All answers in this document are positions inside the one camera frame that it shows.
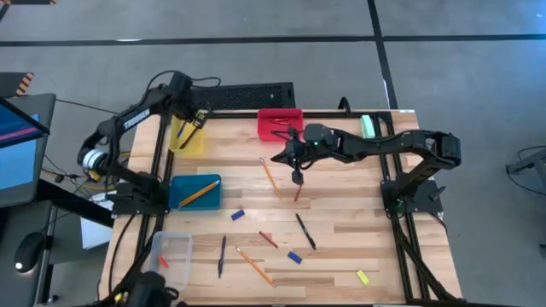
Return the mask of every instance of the yellow block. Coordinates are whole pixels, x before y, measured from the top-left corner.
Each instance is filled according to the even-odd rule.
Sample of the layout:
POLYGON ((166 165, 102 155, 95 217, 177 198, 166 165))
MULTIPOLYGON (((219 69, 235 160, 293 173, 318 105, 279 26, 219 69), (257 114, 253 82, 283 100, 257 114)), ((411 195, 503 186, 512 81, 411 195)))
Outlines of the yellow block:
POLYGON ((369 279, 368 279, 368 277, 364 274, 364 272, 362 272, 361 269, 357 272, 357 276, 358 276, 358 279, 359 279, 365 286, 367 286, 367 285, 369 284, 369 279))

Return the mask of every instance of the white paper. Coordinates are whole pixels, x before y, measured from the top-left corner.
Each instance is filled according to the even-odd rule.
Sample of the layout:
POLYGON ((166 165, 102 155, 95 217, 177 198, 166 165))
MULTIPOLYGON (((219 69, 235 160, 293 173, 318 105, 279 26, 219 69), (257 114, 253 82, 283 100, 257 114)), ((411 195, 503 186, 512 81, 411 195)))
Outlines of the white paper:
MULTIPOLYGON (((110 191, 109 194, 115 194, 116 191, 110 191)), ((113 202, 104 198, 104 193, 93 195, 91 201, 97 205, 112 210, 113 202)), ((110 241, 112 229, 99 223, 91 222, 90 220, 80 218, 82 225, 82 247, 90 249, 110 241)))

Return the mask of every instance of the black pen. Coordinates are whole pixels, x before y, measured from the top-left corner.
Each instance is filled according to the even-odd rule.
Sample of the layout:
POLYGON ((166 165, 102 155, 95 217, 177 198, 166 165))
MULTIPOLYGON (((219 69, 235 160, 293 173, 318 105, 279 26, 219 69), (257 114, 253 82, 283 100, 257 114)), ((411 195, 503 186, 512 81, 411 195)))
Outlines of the black pen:
POLYGON ((301 225, 301 228, 304 230, 305 236, 307 237, 307 240, 309 240, 309 243, 311 243, 311 247, 316 251, 317 246, 315 245, 315 241, 311 238, 309 233, 307 232, 307 229, 305 228, 304 223, 301 221, 301 218, 299 217, 298 213, 296 213, 296 218, 298 218, 299 225, 301 225))
POLYGON ((224 268, 224 251, 225 251, 225 236, 222 239, 222 253, 218 261, 218 278, 222 277, 222 269, 224 268))

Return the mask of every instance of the wooden tabletop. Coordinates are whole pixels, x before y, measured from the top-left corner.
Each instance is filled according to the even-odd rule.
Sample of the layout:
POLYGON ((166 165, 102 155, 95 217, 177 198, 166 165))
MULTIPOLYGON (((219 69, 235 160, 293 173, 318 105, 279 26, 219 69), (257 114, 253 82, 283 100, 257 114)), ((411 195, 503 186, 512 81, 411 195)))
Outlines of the wooden tabletop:
MULTIPOLYGON (((413 112, 392 111, 392 117, 396 132, 418 128, 413 112)), ((322 123, 361 134, 358 119, 306 119, 305 123, 322 123)), ((159 117, 155 116, 138 125, 129 163, 132 170, 150 171, 158 129, 159 117)), ((349 165, 333 159, 316 162, 304 171, 305 185, 298 202, 294 202, 297 187, 291 181, 292 169, 269 162, 270 157, 284 149, 284 144, 261 142, 256 119, 210 119, 202 133, 205 152, 197 156, 176 156, 172 175, 219 174, 223 203, 217 211, 172 211, 165 218, 164 231, 190 233, 194 241, 189 286, 181 293, 181 299, 188 304, 404 302, 392 227, 381 200, 382 173, 378 157, 349 165), (267 158, 282 200, 277 198, 259 157, 267 158), (246 215, 232 221, 231 214, 239 208, 243 208, 246 215), (316 251, 305 238, 294 216, 296 212, 316 242, 316 251), (260 230, 272 238, 279 249, 264 240, 258 234, 260 230), (227 236, 224 272, 218 279, 224 235, 227 236), (267 283, 235 246, 253 259, 276 287, 267 283), (296 264, 288 258, 290 251, 300 255, 303 263, 296 264), (359 269, 369 278, 367 286, 356 276, 359 269)), ((421 161, 413 154, 403 154, 401 158, 406 171, 421 161)), ((393 176, 392 159, 389 161, 393 176)), ((423 260, 445 288, 460 297, 444 228, 427 214, 414 217, 423 260)), ((107 293, 113 247, 127 219, 117 218, 113 227, 102 271, 102 298, 107 293)), ((119 246, 113 270, 114 285, 133 261, 140 222, 141 218, 135 217, 119 246)), ((153 225, 152 219, 148 233, 153 225)), ((415 267, 408 262, 414 296, 419 297, 415 267)), ((179 282, 172 275, 167 280, 167 284, 175 288, 179 282)))

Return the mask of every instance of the concrete floor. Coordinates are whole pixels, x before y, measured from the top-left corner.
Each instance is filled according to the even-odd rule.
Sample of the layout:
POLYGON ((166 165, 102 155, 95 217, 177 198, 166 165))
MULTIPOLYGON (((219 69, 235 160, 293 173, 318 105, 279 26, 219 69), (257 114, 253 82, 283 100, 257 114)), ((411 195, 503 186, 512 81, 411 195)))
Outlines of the concrete floor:
MULTIPOLYGON (((546 32, 541 0, 376 2, 384 35, 546 32)), ((286 35, 373 35, 367 1, 60 0, 12 6, 0 24, 0 41, 286 35)), ((538 252, 546 242, 544 197, 504 173, 519 149, 544 144, 545 51, 545 41, 386 43, 398 106, 415 109, 421 128, 462 140, 462 166, 436 179, 447 185, 444 220, 462 293, 473 302, 546 301, 546 262, 538 252)), ((114 111, 134 103, 165 69, 217 75, 225 84, 291 81, 298 107, 336 107, 342 96, 353 108, 387 107, 373 42, 2 47, 0 67, 35 72, 30 94, 54 92, 114 111)), ((48 156, 79 171, 81 141, 106 118, 58 104, 48 156)), ((516 179, 542 188, 531 171, 516 179)), ((56 269, 53 292, 63 297, 57 306, 95 297, 103 257, 95 252, 56 269), (84 278, 69 287, 75 268, 85 268, 84 278)))

